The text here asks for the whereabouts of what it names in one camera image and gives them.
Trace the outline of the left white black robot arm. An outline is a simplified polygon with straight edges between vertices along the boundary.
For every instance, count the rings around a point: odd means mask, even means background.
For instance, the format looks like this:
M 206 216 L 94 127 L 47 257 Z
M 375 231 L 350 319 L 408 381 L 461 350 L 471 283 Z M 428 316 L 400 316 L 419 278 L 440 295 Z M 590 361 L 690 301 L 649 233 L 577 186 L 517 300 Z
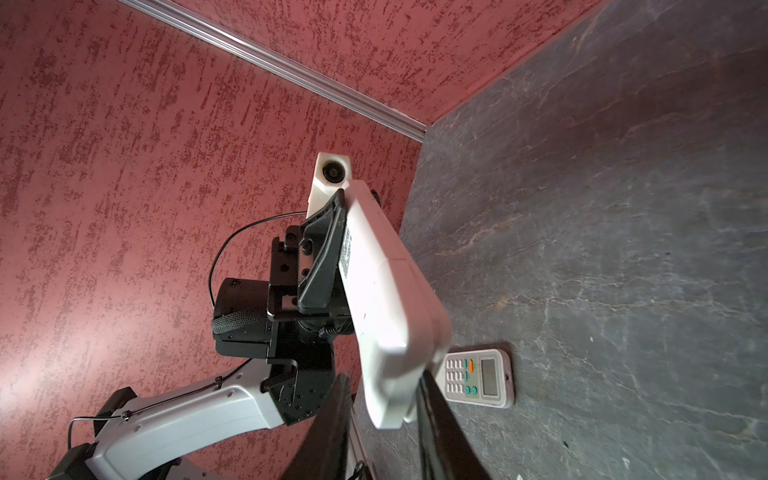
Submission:
M 273 240 L 268 280 L 222 282 L 211 330 L 233 370 L 153 398 L 115 391 L 90 417 L 93 440 L 70 445 L 52 477 L 178 478 L 189 453 L 314 417 L 336 377 L 333 342 L 354 330 L 338 273 L 346 220 L 337 190 Z

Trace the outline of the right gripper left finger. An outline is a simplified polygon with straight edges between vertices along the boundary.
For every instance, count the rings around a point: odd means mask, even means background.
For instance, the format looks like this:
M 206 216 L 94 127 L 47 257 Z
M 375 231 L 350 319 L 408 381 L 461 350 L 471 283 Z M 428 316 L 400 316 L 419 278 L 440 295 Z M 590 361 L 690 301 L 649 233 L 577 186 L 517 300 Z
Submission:
M 281 478 L 347 479 L 351 410 L 350 380 L 341 374 L 332 384 L 304 442 Z

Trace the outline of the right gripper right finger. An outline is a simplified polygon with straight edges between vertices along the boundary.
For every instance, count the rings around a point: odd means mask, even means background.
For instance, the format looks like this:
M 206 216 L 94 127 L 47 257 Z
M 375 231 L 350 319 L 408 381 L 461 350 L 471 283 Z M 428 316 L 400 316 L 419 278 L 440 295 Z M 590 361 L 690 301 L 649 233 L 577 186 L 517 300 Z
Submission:
M 488 472 L 429 371 L 419 381 L 416 406 L 421 478 L 488 480 Z

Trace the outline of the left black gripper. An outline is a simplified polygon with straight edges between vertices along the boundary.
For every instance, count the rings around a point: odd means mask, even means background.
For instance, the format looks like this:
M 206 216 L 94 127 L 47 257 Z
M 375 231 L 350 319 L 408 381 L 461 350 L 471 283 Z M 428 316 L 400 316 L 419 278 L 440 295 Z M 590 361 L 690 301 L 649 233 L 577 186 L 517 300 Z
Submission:
M 351 318 L 339 259 L 346 228 L 345 192 L 272 243 L 268 315 L 273 321 L 343 322 Z

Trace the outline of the white AC remote control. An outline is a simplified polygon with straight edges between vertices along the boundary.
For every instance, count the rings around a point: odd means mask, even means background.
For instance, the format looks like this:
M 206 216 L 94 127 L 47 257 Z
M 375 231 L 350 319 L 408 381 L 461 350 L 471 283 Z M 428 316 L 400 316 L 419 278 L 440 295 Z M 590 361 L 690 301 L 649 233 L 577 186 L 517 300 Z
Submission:
M 416 391 L 451 344 L 451 320 L 361 180 L 344 189 L 339 272 L 357 336 L 367 411 L 378 429 L 415 418 Z

